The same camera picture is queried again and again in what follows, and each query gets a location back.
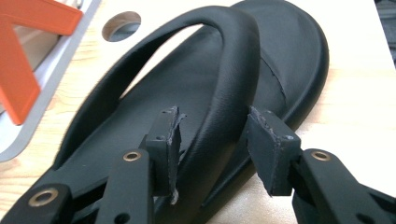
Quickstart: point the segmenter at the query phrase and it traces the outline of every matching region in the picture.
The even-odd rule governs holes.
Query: gray surface
[[[396,66],[396,1],[379,1],[376,3],[376,9],[388,40],[393,63]]]

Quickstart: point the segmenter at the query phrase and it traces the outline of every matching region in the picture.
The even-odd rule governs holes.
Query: black clamp
[[[82,211],[75,213],[68,186],[49,184],[30,189],[1,223],[153,223],[153,196],[177,200],[179,123],[184,117],[176,106],[161,111],[140,147],[114,158],[103,197]]]
[[[251,107],[247,147],[271,196],[293,195],[299,223],[396,223],[396,200],[361,185],[332,153],[301,150],[275,114]]]

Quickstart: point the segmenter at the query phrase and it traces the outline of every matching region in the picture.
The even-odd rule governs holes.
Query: black strap
[[[228,7],[195,9],[146,37],[107,72],[76,114],[52,168],[60,167],[116,109],[120,96],[158,47],[180,30],[200,23],[218,29],[223,39],[219,80],[203,125],[210,126],[207,121],[218,118],[222,111],[230,111],[228,109],[240,104],[249,105],[259,74],[260,43],[256,22],[247,14]],[[234,116],[237,118],[240,114],[241,111],[235,111]]]

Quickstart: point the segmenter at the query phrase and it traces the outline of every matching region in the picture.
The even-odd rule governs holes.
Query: black flip-flop
[[[164,41],[196,23],[211,27],[189,37],[121,97]],[[177,105],[187,115],[180,123],[178,198],[157,198],[155,220],[206,221],[254,172],[244,145],[253,99],[259,110],[271,109],[295,128],[317,100],[327,66],[318,25],[289,3],[246,1],[182,15],[113,66],[78,111],[53,166],[27,193],[65,184],[78,209],[89,207],[100,199],[114,157],[139,148],[158,113]]]

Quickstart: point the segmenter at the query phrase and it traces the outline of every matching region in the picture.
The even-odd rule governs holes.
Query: metal grommet
[[[140,157],[142,157],[142,154],[134,151],[128,152],[123,156],[125,161],[137,161]]]
[[[54,188],[43,189],[29,200],[29,205],[32,207],[40,207],[46,205],[56,199],[56,197],[58,197],[58,193],[58,190]]]
[[[332,159],[329,154],[321,151],[314,151],[311,155],[318,161],[329,161]]]

